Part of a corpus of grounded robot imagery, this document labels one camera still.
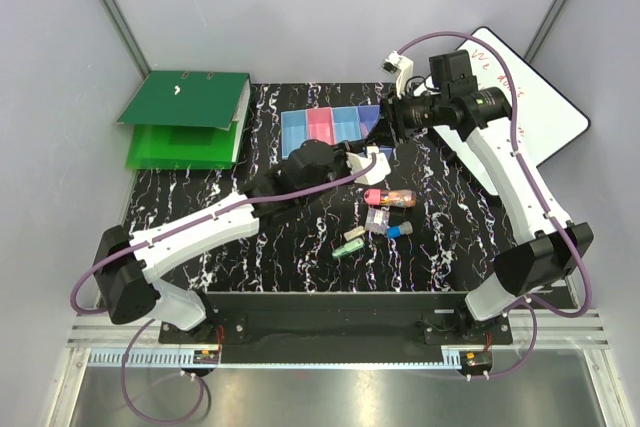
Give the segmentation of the four-compartment pastel drawer organizer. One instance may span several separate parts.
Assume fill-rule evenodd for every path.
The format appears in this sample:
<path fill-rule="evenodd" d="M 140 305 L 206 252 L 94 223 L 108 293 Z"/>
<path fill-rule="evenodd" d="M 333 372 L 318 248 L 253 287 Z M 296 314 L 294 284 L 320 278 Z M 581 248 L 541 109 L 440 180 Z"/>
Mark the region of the four-compartment pastel drawer organizer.
<path fill-rule="evenodd" d="M 281 158 L 286 159 L 305 141 L 330 145 L 364 139 L 379 119 L 378 105 L 320 107 L 285 111 L 281 120 Z"/>

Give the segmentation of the pink capped pencil tube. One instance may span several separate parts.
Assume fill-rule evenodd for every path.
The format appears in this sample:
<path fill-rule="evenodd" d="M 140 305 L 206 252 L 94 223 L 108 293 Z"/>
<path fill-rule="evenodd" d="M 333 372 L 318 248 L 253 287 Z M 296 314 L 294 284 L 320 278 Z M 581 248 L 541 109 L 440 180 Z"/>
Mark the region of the pink capped pencil tube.
<path fill-rule="evenodd" d="M 388 206 L 396 208 L 413 208 L 416 205 L 416 194 L 414 191 L 367 189 L 364 193 L 364 200 L 370 206 Z"/>

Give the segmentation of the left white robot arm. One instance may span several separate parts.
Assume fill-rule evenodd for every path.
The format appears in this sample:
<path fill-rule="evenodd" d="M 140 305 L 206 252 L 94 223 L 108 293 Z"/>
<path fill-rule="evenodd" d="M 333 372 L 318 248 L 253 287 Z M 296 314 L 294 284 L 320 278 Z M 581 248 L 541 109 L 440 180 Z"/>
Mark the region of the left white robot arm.
<path fill-rule="evenodd" d="M 196 343 L 215 333 L 216 319 L 203 295 L 164 281 L 184 262 L 217 247 L 257 235 L 318 199 L 351 173 L 355 143 L 335 146 L 306 141 L 285 160 L 255 176 L 211 206 L 161 227 L 128 234 L 104 232 L 94 274 L 106 312 L 115 325 L 143 317 L 169 323 Z"/>

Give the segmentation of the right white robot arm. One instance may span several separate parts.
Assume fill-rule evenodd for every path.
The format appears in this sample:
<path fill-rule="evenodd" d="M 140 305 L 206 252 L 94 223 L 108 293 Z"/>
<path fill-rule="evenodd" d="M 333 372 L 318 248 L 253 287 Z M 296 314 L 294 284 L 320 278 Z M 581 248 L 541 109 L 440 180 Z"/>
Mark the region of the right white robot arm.
<path fill-rule="evenodd" d="M 542 287 L 586 271 L 583 255 L 594 235 L 588 223 L 575 223 L 559 205 L 531 163 L 521 142 L 518 108 L 498 86 L 483 86 L 473 72 L 470 55 L 456 50 L 430 58 L 431 86 L 409 90 L 414 63 L 398 51 L 383 61 L 395 85 L 382 101 L 382 118 L 370 133 L 375 144 L 399 144 L 415 132 L 446 127 L 482 163 L 511 222 L 515 246 L 493 260 L 493 272 L 464 298 L 454 318 L 454 331 L 476 343 L 490 322 L 518 301 L 546 301 Z"/>

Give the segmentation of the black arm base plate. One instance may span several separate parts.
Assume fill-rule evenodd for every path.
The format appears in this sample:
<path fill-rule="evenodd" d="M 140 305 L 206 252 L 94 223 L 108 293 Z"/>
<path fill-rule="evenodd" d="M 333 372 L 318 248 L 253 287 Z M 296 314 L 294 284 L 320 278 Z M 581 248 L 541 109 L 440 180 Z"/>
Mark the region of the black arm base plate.
<path fill-rule="evenodd" d="M 162 344 L 222 342 L 227 365 L 278 368 L 371 364 L 400 368 L 447 364 L 444 347 L 510 346 L 513 324 L 497 315 L 477 322 L 461 293 L 210 293 L 211 326 L 160 327 Z"/>

